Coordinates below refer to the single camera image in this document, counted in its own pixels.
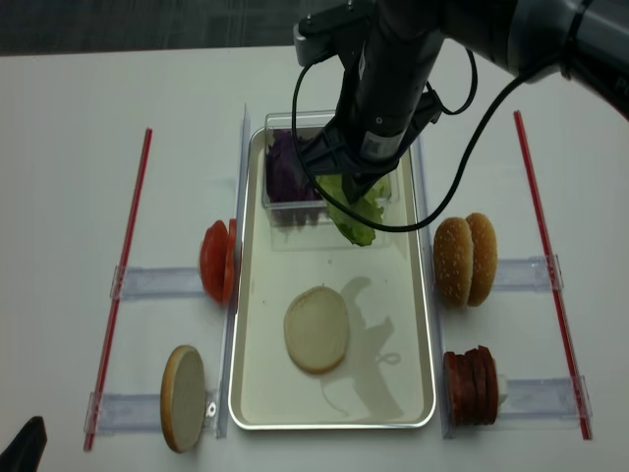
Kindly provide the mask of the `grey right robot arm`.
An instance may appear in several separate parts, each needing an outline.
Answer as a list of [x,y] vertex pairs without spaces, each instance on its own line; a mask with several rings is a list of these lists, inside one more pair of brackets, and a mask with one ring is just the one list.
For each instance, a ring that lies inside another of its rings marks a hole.
[[293,34],[303,69],[331,57],[344,67],[334,116],[295,154],[310,180],[341,175],[349,203],[444,113],[428,80],[448,38],[510,73],[513,87],[560,73],[628,111],[624,1],[348,1]]

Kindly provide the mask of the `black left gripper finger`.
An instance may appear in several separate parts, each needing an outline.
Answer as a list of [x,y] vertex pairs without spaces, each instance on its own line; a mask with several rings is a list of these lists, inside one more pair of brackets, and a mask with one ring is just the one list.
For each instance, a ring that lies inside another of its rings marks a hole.
[[43,418],[30,418],[1,453],[1,472],[36,472],[46,444]]

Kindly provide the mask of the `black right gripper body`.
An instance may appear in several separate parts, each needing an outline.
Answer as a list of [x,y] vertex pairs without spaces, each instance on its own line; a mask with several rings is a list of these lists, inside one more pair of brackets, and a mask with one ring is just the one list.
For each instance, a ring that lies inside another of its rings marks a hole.
[[333,118],[300,152],[312,174],[382,175],[397,166],[421,131],[413,118],[443,42],[438,7],[347,1],[317,13],[344,24],[334,56],[344,74]]

